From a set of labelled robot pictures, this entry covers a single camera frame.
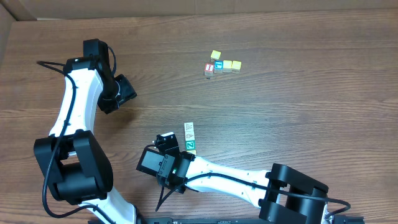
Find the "white letter A block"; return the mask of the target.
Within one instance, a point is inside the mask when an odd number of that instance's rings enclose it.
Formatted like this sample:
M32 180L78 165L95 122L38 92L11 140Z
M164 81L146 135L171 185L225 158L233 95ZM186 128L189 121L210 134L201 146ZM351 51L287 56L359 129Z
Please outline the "white letter A block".
M186 141L194 141L195 140L195 133L193 131L185 132L185 140Z

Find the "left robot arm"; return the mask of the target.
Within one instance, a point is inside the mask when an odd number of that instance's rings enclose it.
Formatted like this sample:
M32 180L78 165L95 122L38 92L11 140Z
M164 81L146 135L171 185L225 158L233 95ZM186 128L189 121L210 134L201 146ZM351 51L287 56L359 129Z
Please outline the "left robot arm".
M99 39L83 43L83 56L38 64L65 77L58 118L48 137L36 139L34 155L44 175L42 204L54 218L87 209L103 223L145 223L113 185L111 163L93 134L96 110L106 114L137 96L116 56Z

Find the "white patterned block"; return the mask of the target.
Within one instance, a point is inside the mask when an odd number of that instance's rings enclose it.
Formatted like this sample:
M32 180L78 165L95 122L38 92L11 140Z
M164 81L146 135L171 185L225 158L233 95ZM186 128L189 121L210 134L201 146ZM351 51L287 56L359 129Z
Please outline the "white patterned block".
M185 132L194 131L193 123L184 123L184 130Z

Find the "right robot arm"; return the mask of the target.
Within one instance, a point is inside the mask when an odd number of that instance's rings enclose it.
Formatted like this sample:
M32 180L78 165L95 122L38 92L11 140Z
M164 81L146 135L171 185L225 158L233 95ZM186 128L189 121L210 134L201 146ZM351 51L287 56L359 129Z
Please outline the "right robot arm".
M174 133L157 135L144 148L137 170L154 176L171 192L217 192L240 198L271 223L331 223L328 187L282 164L271 170L239 170L179 149Z

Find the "green letter Z block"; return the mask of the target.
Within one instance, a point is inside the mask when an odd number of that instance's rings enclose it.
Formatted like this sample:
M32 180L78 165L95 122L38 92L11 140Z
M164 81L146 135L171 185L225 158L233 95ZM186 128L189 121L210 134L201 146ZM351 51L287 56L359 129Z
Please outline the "green letter Z block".
M185 143L186 151L194 151L196 149L196 142L195 140L187 141Z

